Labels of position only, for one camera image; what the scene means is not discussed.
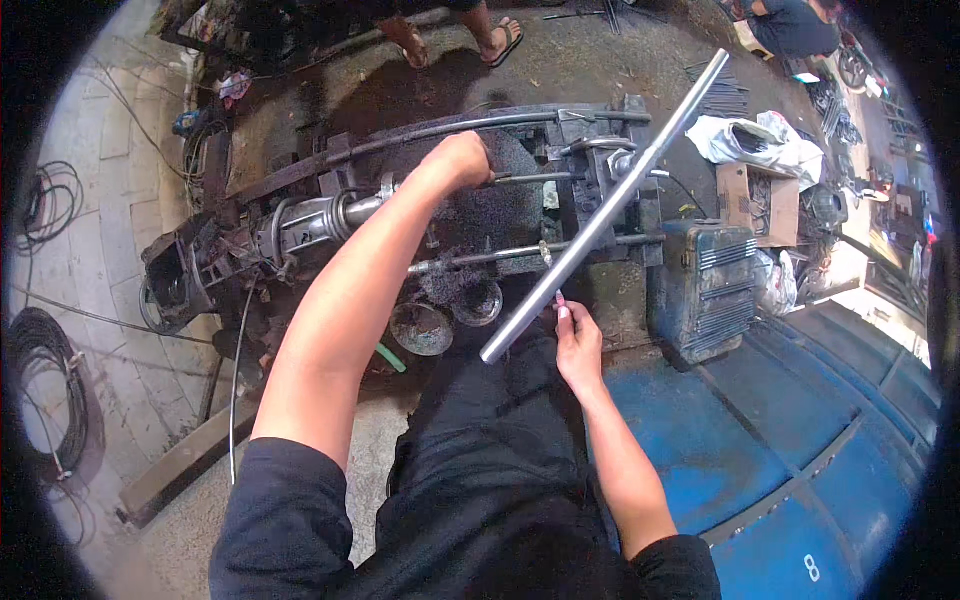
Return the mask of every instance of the number 8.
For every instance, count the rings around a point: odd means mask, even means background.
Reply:
[[[809,571],[810,580],[812,580],[813,583],[820,581],[820,569],[817,568],[817,564],[813,562],[813,557],[809,554],[804,556],[804,566],[806,570]]]

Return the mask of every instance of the person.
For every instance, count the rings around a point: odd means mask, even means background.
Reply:
[[[475,132],[446,138],[311,284],[228,502],[212,597],[720,597],[709,549],[678,535],[604,385],[603,336],[574,301],[557,340],[535,322],[494,365],[470,340],[444,354],[397,440],[376,552],[348,561],[344,473],[364,369],[434,209],[492,177]],[[573,396],[595,472],[562,401]]]
[[[480,47],[480,60],[490,67],[497,67],[510,56],[514,48],[523,40],[520,24],[504,17],[496,27],[490,27],[490,13],[486,0],[430,0],[434,7],[446,7],[457,13],[461,22],[467,26]],[[364,2],[371,12],[376,27],[390,41],[398,45],[410,66],[417,70],[425,69],[429,63],[429,51],[426,42],[420,36],[417,27],[396,10],[394,0],[375,0]]]
[[[829,55],[840,46],[840,34],[831,16],[837,9],[836,0],[732,2],[734,15],[747,17],[756,41],[775,56],[805,59]]]

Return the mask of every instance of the tiled floor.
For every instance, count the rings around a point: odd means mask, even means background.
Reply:
[[[162,232],[182,221],[186,202],[181,182],[163,184],[164,180],[180,180],[167,170],[131,114],[110,93],[107,73],[94,58],[108,65],[109,76],[150,137],[177,149],[168,156],[177,164],[180,144],[178,139],[170,139],[170,123],[184,110],[183,74],[190,58],[179,48],[158,47],[162,42],[142,37],[147,23],[143,15],[153,12],[153,4],[143,0],[121,9],[62,92],[39,162],[71,163],[83,184],[83,205],[66,231],[39,248],[33,261],[27,257],[14,260],[18,286],[27,287],[29,280],[30,289],[37,294],[141,326],[138,298],[144,271],[139,255]],[[152,44],[152,52],[171,60],[159,64],[146,59],[116,35],[140,47]],[[11,315],[24,303],[24,295],[13,291]],[[57,487],[49,497],[67,537],[77,541],[83,532],[80,555],[93,575],[102,579],[109,575],[117,550],[139,535],[116,516],[117,495],[197,426],[215,352],[210,346],[180,340],[171,343],[40,300],[30,300],[30,305],[49,312],[73,349],[83,353],[81,368],[94,416],[81,464],[63,484],[78,504],[75,507]],[[193,323],[184,333],[209,339],[212,325]],[[218,386],[220,405],[229,392],[231,368],[227,362],[222,371],[221,383],[227,384]],[[35,378],[29,388],[46,413],[56,444],[68,420],[62,376],[46,373]],[[46,450],[42,432],[37,433],[36,413],[32,421],[32,439]]]
[[[125,4],[63,90],[39,163],[71,163],[83,184],[83,204],[66,231],[34,253],[32,264],[25,256],[13,260],[17,286],[141,326],[139,256],[189,216],[182,181],[140,130],[142,125],[167,160],[180,163],[182,142],[171,134],[170,124],[185,110],[184,76],[191,59],[181,48],[142,35],[158,3]],[[160,61],[135,52],[130,43]],[[94,59],[107,66],[140,125],[109,91],[109,78]],[[269,121],[270,115],[264,118]],[[265,166],[258,156],[246,156],[246,170]],[[208,597],[207,561],[229,495],[226,459],[142,531],[121,522],[116,509],[124,486],[197,426],[214,350],[90,319],[42,300],[29,304],[50,313],[83,354],[80,369],[91,412],[87,446],[73,476],[48,494],[67,540],[77,543],[85,566],[111,596]],[[12,291],[11,318],[24,305],[25,296]],[[182,333],[210,339],[218,328],[212,317],[202,318]],[[227,360],[214,411],[227,403],[231,373]],[[40,373],[27,387],[57,445],[69,420],[62,375]],[[407,408],[390,398],[358,408],[347,499],[355,564],[374,550],[373,524],[386,499],[386,477],[396,436],[406,429]],[[46,451],[40,420],[30,413],[25,411],[31,440]]]

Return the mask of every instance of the black shirt sleeve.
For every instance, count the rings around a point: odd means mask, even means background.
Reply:
[[[353,572],[347,479],[329,457],[289,440],[247,446],[210,559],[210,595],[317,596]]]
[[[720,580],[707,543],[696,536],[655,541],[630,561],[647,598],[715,598]]]

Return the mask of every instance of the blue surface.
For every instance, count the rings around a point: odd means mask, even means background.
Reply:
[[[858,592],[829,528],[795,498],[712,552],[726,598],[854,598]],[[816,582],[806,555],[820,571]]]
[[[857,337],[845,327],[818,335],[823,344],[788,324],[755,324],[741,348],[705,365],[726,404],[701,375],[677,372],[659,356],[639,354],[605,374],[660,474],[678,529],[702,534],[730,519],[742,526],[711,549],[726,597],[855,597],[882,568],[923,480],[917,448],[929,434],[916,425],[939,400],[886,395],[917,395],[927,382],[911,371],[904,385],[882,392],[872,381],[883,370],[876,360],[895,352],[867,336],[856,354]],[[831,335],[845,343],[832,345]],[[859,371],[864,364],[870,368]],[[788,502],[759,520],[741,515],[800,475],[857,415],[852,436],[815,477],[795,482]],[[806,555],[820,572],[816,582]]]
[[[789,471],[695,374],[662,358],[608,373],[607,387],[657,468],[681,533],[699,534],[781,486]]]
[[[782,460],[801,469],[827,447],[856,416],[844,398],[825,396],[806,379],[781,372],[781,366],[746,343],[707,371]]]
[[[850,541],[864,573],[880,567],[911,504],[908,485],[880,451],[884,446],[869,430],[858,432],[810,484]]]

